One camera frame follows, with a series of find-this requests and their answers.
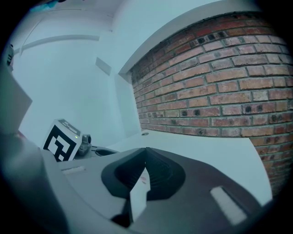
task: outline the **red brick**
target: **red brick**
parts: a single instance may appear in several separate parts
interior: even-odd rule
[[[292,121],[293,113],[272,114],[269,117],[269,123],[280,123]]]
[[[139,95],[143,95],[148,92],[154,91],[154,90],[158,89],[159,87],[160,87],[160,85],[158,83],[152,84],[152,85],[142,89],[141,91],[139,91]]]
[[[157,111],[157,106],[147,106],[146,107],[147,112],[155,112]]]
[[[180,32],[176,33],[175,35],[173,35],[173,36],[169,39],[169,42],[170,42],[170,44],[172,44],[172,43],[174,43],[174,42],[176,42],[176,41],[178,41],[178,40],[184,38],[185,36],[186,36],[186,31],[185,31],[185,30],[184,30],[184,31],[180,31]]]
[[[163,73],[156,74],[155,76],[152,77],[152,82],[155,83],[158,80],[163,79],[164,77],[165,77],[165,75]]]
[[[282,134],[286,132],[286,126],[285,125],[280,125],[280,126],[275,126],[274,134]]]
[[[156,61],[157,59],[159,59],[160,57],[162,57],[165,54],[163,49],[160,49],[159,51],[155,52],[153,55],[153,61]]]
[[[205,51],[211,51],[211,50],[223,48],[223,45],[221,44],[220,41],[217,41],[217,42],[211,42],[211,43],[205,44],[203,48],[205,49]]]
[[[141,124],[141,129],[146,129],[147,125],[146,124]]]
[[[293,98],[291,89],[269,90],[270,100]]]
[[[207,73],[210,71],[211,71],[211,69],[208,64],[202,64],[202,65],[198,65],[196,67],[189,68],[187,70],[184,70],[184,71],[181,71],[181,72],[174,74],[173,79],[174,79],[174,81],[178,81],[178,80],[186,79],[191,76],[196,76],[196,75],[200,75],[202,73]]]
[[[164,116],[165,116],[164,115],[164,112],[152,112],[152,113],[148,113],[148,117],[149,118],[158,118],[158,117],[162,118]]]
[[[273,87],[272,78],[253,78],[239,81],[241,90],[263,89]]]
[[[188,59],[182,63],[180,63],[180,69],[181,71],[182,70],[185,70],[187,68],[191,68],[191,67],[194,67],[198,64],[198,61],[197,61],[197,57],[194,57],[192,59]]]
[[[281,165],[291,165],[292,159],[286,159],[286,160],[280,160],[280,161],[274,161],[273,166],[281,166]]]
[[[139,76],[140,76],[140,77],[143,77],[143,76],[145,76],[148,72],[149,72],[149,68],[147,67],[147,68],[143,69],[143,70],[139,73]]]
[[[147,93],[147,94],[145,95],[146,100],[147,100],[147,99],[154,98],[154,97],[155,97],[155,92],[154,92],[154,91],[153,91],[153,92],[150,92],[150,93]]]
[[[211,60],[222,59],[222,58],[230,57],[234,55],[236,55],[235,51],[232,48],[227,48],[227,49],[221,49],[215,52],[200,55],[198,59],[199,59],[199,62],[202,64]]]
[[[276,37],[276,36],[269,36],[269,37],[271,39],[271,42],[273,43],[286,45],[286,42],[280,37]]]
[[[284,77],[276,77],[274,78],[274,85],[276,87],[285,87],[286,86],[286,81]]]
[[[293,64],[293,59],[291,56],[286,55],[286,54],[280,54],[279,55],[280,60],[284,63],[284,64]]]
[[[156,74],[155,70],[152,70],[151,72],[149,72],[148,74],[146,74],[140,81],[140,82],[144,82],[145,80],[148,80],[149,78],[153,77]]]
[[[167,118],[169,118],[169,117],[179,117],[179,112],[178,112],[178,110],[165,111],[165,117],[167,117]]]
[[[229,59],[221,59],[212,62],[212,68],[214,71],[231,67],[233,67],[233,65]]]
[[[242,40],[244,40],[245,43],[250,44],[250,43],[257,43],[257,39],[255,36],[242,36],[240,37]]]
[[[214,127],[230,127],[230,126],[249,126],[249,117],[226,117],[212,119]]]
[[[198,57],[200,63],[205,63],[216,59],[214,53],[206,53]]]
[[[217,104],[228,104],[228,103],[241,103],[241,102],[250,102],[250,92],[243,93],[232,93],[232,94],[220,94],[210,96],[210,101],[212,105]]]
[[[280,144],[280,143],[285,143],[285,142],[290,142],[292,141],[290,139],[290,136],[276,136],[276,137],[267,137],[264,139],[264,144]]]
[[[267,101],[267,100],[269,100],[267,91],[253,91],[252,97],[253,97],[253,101]]]
[[[287,66],[282,65],[265,65],[267,75],[289,75]]]
[[[197,96],[204,96],[212,93],[216,93],[216,85],[207,85],[207,86],[201,86],[198,88],[194,88],[191,90],[184,90],[177,92],[177,98],[183,99],[183,98],[191,98],[191,97],[197,97]]]
[[[168,67],[169,67],[169,64],[168,63],[164,63],[164,64],[156,67],[156,73],[160,73],[161,71],[164,71]]]
[[[227,15],[227,16],[220,16],[216,18],[218,22],[227,22],[227,21],[235,21],[237,20],[248,20],[251,17],[249,15]]]
[[[167,78],[165,78],[165,79],[163,79],[163,80],[160,81],[161,87],[166,86],[166,85],[169,85],[171,83],[173,83],[173,78],[171,76],[170,77],[167,77]]]
[[[233,63],[239,65],[254,65],[254,64],[266,64],[265,55],[240,55],[232,58]]]
[[[139,122],[140,123],[149,123],[149,120],[148,119],[140,119]]]
[[[267,22],[259,21],[259,20],[246,20],[245,21],[247,26],[267,26],[270,27],[270,25]]]
[[[267,60],[270,64],[281,64],[282,61],[280,60],[279,56],[277,54],[267,54],[266,55]]]
[[[262,154],[267,154],[269,147],[268,146],[261,146],[261,147],[256,147],[255,149],[259,155],[262,155]]]
[[[156,96],[159,96],[159,95],[163,95],[163,94],[166,94],[166,93],[181,90],[183,88],[184,88],[184,84],[182,82],[178,82],[178,83],[171,84],[171,85],[168,85],[168,86],[164,86],[162,88],[159,88],[159,89],[155,90],[155,94],[156,94]]]
[[[221,80],[230,80],[235,78],[246,77],[246,71],[244,68],[235,68],[224,71],[213,72],[206,75],[206,80],[208,83],[217,82]]]
[[[160,124],[159,119],[149,119],[150,124]]]
[[[183,37],[182,39],[179,39],[177,41],[175,41],[174,43],[172,43],[171,45],[167,46],[165,48],[165,53],[168,53],[169,51],[177,48],[178,46],[180,45],[183,45],[189,41],[191,41],[192,39],[194,39],[195,36],[193,34],[189,34],[189,35],[186,35],[185,37]]]
[[[183,46],[180,46],[179,48],[175,49],[175,54],[180,54],[186,50],[189,50],[191,49],[190,45],[189,44],[185,44]]]
[[[140,96],[140,97],[136,98],[136,103],[141,102],[141,101],[144,101],[144,100],[145,100],[145,97],[144,96]]]
[[[192,50],[189,50],[189,51],[187,51],[187,52],[185,52],[185,53],[183,53],[183,54],[171,59],[169,61],[169,64],[170,64],[170,66],[172,66],[174,64],[180,63],[180,62],[182,62],[184,60],[187,60],[187,59],[189,59],[191,57],[194,57],[194,56],[196,56],[198,54],[201,54],[201,53],[203,53],[202,47],[194,48]]]
[[[163,71],[163,74],[166,77],[166,76],[172,75],[172,74],[174,74],[176,72],[179,72],[179,66],[171,67],[171,68]]]
[[[152,84],[152,79],[148,79],[147,81],[142,83],[142,86],[145,88],[145,87],[147,87],[147,86],[149,86],[151,84]]]
[[[241,115],[242,114],[241,106],[240,105],[223,106],[222,113],[223,115]]]
[[[219,107],[206,107],[206,108],[197,108],[197,109],[188,109],[187,116],[192,117],[208,117],[208,116],[219,116],[220,108]]]
[[[135,87],[133,89],[133,92],[136,93],[137,91],[141,90],[143,87],[142,87],[142,84],[138,85],[137,87]]]
[[[259,146],[264,144],[265,138],[250,138],[250,141],[254,146]]]
[[[287,143],[284,145],[281,145],[280,151],[286,151],[286,150],[291,150],[293,149],[293,143]]]
[[[166,126],[148,124],[146,127],[147,129],[150,129],[150,130],[163,131],[163,132],[166,131]]]
[[[185,87],[190,88],[190,87],[195,87],[195,86],[200,86],[204,84],[203,76],[200,77],[195,77],[189,80],[185,81]]]
[[[186,101],[174,101],[174,102],[159,104],[157,106],[157,109],[159,111],[162,111],[162,110],[183,109],[186,107],[187,107]]]
[[[290,100],[288,102],[288,108],[289,108],[289,110],[293,110],[293,100]]]
[[[158,65],[167,62],[171,58],[174,57],[174,52],[169,52],[165,54],[163,57],[159,58],[157,61],[154,62],[153,68],[157,67]]]
[[[268,154],[272,154],[272,153],[276,153],[276,152],[279,152],[280,150],[280,146],[279,145],[272,145],[272,146],[269,146],[268,147]]]
[[[206,28],[202,28],[198,31],[196,31],[196,37],[201,37],[201,36],[204,36],[206,34],[210,34],[212,31],[209,27],[206,27]]]
[[[266,125],[268,124],[267,115],[254,115],[252,119],[252,125]]]
[[[262,53],[281,53],[280,47],[272,44],[256,44],[255,48],[257,52]]]
[[[160,124],[188,126],[188,119],[160,119]]]
[[[207,97],[199,97],[194,99],[188,100],[189,107],[196,107],[196,106],[207,106]]]
[[[264,76],[265,70],[262,66],[247,67],[249,76]]]
[[[170,93],[162,96],[162,102],[175,101],[177,99],[176,93]]]
[[[233,36],[240,36],[240,35],[244,35],[245,34],[245,32],[244,32],[244,30],[242,28],[229,29],[226,32],[231,37],[233,37]]]
[[[166,131],[170,133],[182,133],[182,128],[180,127],[172,127],[172,126],[167,126]]]
[[[283,112],[288,110],[287,101],[277,101],[276,102],[276,111]]]
[[[276,106],[274,102],[243,105],[244,114],[270,113],[275,111]]]
[[[267,136],[274,133],[273,127],[260,127],[260,128],[243,128],[241,130],[242,137],[256,137]]]
[[[286,83],[288,87],[293,86],[293,77],[286,77]]]
[[[293,131],[293,123],[289,123],[286,125],[286,132],[290,133]]]
[[[244,27],[245,23],[243,21],[233,21],[233,22],[225,22],[215,26],[212,26],[213,31],[220,31],[224,29],[230,29],[234,27]]]
[[[196,127],[208,127],[209,120],[208,119],[190,119],[189,126],[196,126]]]
[[[223,128],[222,137],[239,137],[240,129],[238,128]]]
[[[155,104],[158,104],[158,103],[161,103],[161,98],[160,97],[156,97],[156,98],[153,98],[153,99],[143,101],[142,106],[150,106],[150,105],[155,105]]]
[[[218,128],[182,128],[183,134],[197,135],[197,136],[213,136],[219,135]]]
[[[252,45],[238,46],[240,54],[255,53],[255,48]]]
[[[225,44],[225,46],[234,46],[234,45],[241,44],[238,37],[230,37],[230,38],[224,39],[223,43]]]
[[[218,84],[218,89],[220,93],[225,93],[225,92],[232,92],[232,91],[237,91],[238,86],[236,81],[230,81],[230,82],[222,82]]]
[[[271,43],[271,40],[269,39],[268,36],[258,35],[256,36],[256,38],[260,43]]]
[[[271,34],[271,29],[265,27],[247,27],[244,31],[246,34]]]
[[[280,46],[282,53],[290,54],[290,51],[287,46]]]

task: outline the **white paper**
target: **white paper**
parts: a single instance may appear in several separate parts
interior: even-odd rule
[[[130,204],[133,222],[147,207],[147,192],[151,190],[150,176],[145,168],[140,178],[130,191]]]

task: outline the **gray panel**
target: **gray panel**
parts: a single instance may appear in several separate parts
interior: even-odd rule
[[[74,34],[74,35],[61,35],[61,36],[53,36],[53,37],[47,37],[44,39],[39,39],[34,42],[30,42],[28,44],[23,45],[22,51],[25,49],[29,49],[31,47],[50,43],[50,42],[57,42],[57,41],[64,41],[64,40],[90,40],[90,41],[99,41],[99,36],[92,36],[92,35],[80,35],[80,34]],[[21,48],[17,48],[14,50],[14,55],[20,52]]]
[[[125,199],[114,197],[110,194],[102,182],[101,172],[106,165],[134,151],[136,151],[136,149],[103,157],[98,156],[84,160],[59,162],[58,166],[61,170],[83,166],[85,170],[67,174],[66,178],[75,191],[93,209],[111,219],[113,216],[121,214]]]
[[[98,57],[96,59],[96,65],[107,75],[111,74],[112,68]]]
[[[167,151],[153,149],[180,164],[186,173],[183,186],[169,199],[148,201],[131,230],[148,234],[211,234],[231,228],[210,190],[223,185],[241,201],[249,213],[260,209],[258,202],[239,184],[216,168]]]

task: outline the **white box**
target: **white box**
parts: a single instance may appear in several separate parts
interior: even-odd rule
[[[46,134],[43,149],[51,151],[57,162],[71,161],[81,145],[82,133],[65,119],[55,119]]]

